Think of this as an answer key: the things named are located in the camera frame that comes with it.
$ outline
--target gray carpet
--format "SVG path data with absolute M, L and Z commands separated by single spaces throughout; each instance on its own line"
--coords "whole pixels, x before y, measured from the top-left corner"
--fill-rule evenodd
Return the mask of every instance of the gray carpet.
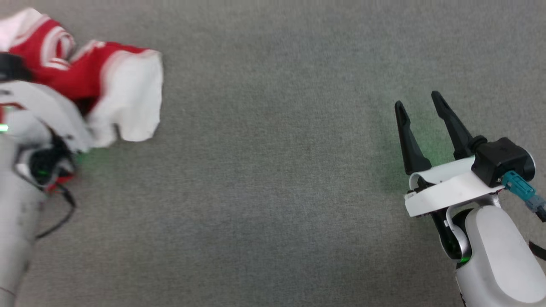
M 165 65 L 156 136 L 84 158 L 19 306 L 462 306 L 432 221 L 405 212 L 393 105 L 448 162 L 439 90 L 473 134 L 529 149 L 546 193 L 546 5 L 360 2 L 2 1 Z

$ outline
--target black wire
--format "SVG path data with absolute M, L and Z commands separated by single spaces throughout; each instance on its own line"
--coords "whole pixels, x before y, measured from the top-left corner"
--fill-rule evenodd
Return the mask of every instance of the black wire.
M 546 250 L 543 249 L 542 247 L 529 241 L 529 249 L 531 249 L 531 252 L 533 253 L 533 255 L 537 256 L 538 258 L 542 260 L 546 260 Z
M 53 227 L 49 228 L 48 230 L 46 230 L 46 231 L 40 233 L 39 235 L 37 235 L 36 240 L 43 239 L 43 238 L 47 237 L 48 235 L 52 234 L 53 232 L 59 230 L 61 227 L 63 227 L 64 224 L 66 224 L 70 220 L 70 218 L 72 217 L 72 215 L 76 211 L 77 205 L 76 205 L 76 201 L 74 200 L 74 197 L 72 196 L 72 193 L 67 188 L 65 188 L 64 186 L 62 186 L 60 184 L 57 184 L 57 187 L 61 190 L 61 192 L 63 194 L 63 197 L 64 197 L 64 200 L 66 200 L 67 203 L 70 204 L 70 211 L 55 226 L 53 226 Z

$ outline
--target red and white shirt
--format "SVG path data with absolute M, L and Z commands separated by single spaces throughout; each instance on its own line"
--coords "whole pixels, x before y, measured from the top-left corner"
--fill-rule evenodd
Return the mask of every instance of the red and white shirt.
M 74 38 L 55 20 L 28 8 L 0 20 L 0 51 L 21 56 L 33 82 L 73 101 L 96 147 L 153 136 L 159 124 L 163 68 L 159 52 L 92 40 L 74 53 Z

